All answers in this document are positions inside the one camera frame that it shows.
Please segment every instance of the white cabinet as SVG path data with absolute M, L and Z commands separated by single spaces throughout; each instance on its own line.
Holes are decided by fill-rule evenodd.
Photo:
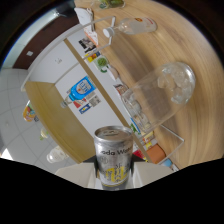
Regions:
M 41 60 L 30 81 L 54 83 L 76 63 L 76 58 L 62 41 Z

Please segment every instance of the sticker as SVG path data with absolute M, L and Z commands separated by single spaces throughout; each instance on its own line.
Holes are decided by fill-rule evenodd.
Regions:
M 76 106 L 76 108 L 79 108 L 80 106 L 82 106 L 86 102 L 87 102 L 86 98 L 83 98 L 82 100 L 73 101 L 73 104 Z
M 88 104 L 86 104 L 84 107 L 82 107 L 80 110 L 79 110 L 79 112 L 81 113 L 81 114 L 84 114 L 87 110 L 89 110 L 91 108 L 91 106 L 90 106 L 90 104 L 88 103 Z
M 89 103 L 95 107 L 97 104 L 99 104 L 101 100 L 99 99 L 98 96 L 94 96 L 91 100 L 89 100 Z
M 89 100 L 89 99 L 92 98 L 94 95 L 95 95 L 95 92 L 93 91 L 93 92 L 91 92 L 90 94 L 88 94 L 88 95 L 86 96 L 86 99 Z

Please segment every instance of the wooden table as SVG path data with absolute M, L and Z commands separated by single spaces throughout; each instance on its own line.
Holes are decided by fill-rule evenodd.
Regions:
M 179 168 L 222 157 L 224 153 L 224 71 L 222 64 L 202 33 L 170 8 L 153 1 L 126 0 L 123 9 L 94 12 L 94 19 L 116 16 L 115 25 L 127 17 L 150 17 L 158 25 L 153 33 L 113 38 L 102 50 L 122 80 L 132 87 L 154 68 L 174 61 L 188 64 L 196 76 L 196 88 L 189 103 L 164 123 L 185 139 L 173 156 Z M 89 3 L 75 1 L 77 7 Z M 108 42 L 102 29 L 111 21 L 96 24 L 100 46 Z

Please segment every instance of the label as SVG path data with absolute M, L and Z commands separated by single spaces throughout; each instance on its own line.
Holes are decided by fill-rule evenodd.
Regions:
M 88 111 L 89 109 L 91 108 L 91 106 L 90 106 L 90 104 L 88 103 L 88 104 L 86 104 L 84 107 L 82 107 L 80 110 L 79 110 L 79 112 L 81 113 L 81 114 L 84 114 L 86 111 Z
M 91 86 L 90 84 L 87 82 L 87 80 L 83 80 L 81 81 L 77 87 L 76 87 L 76 91 L 79 93 L 79 94 L 85 94 L 87 93 L 89 90 L 91 90 Z
M 126 141 L 122 145 L 112 148 L 95 143 L 100 179 L 104 186 L 119 186 L 128 178 L 133 141 Z
M 93 91 L 93 92 L 91 92 L 90 94 L 88 94 L 88 95 L 86 96 L 86 99 L 89 100 L 89 99 L 92 98 L 94 95 L 95 95 L 95 92 Z

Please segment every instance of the clear glass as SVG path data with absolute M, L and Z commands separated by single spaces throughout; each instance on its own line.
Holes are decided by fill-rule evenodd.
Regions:
M 123 93 L 121 99 L 139 129 L 149 133 L 188 102 L 195 82 L 188 65 L 169 63 L 150 72 Z

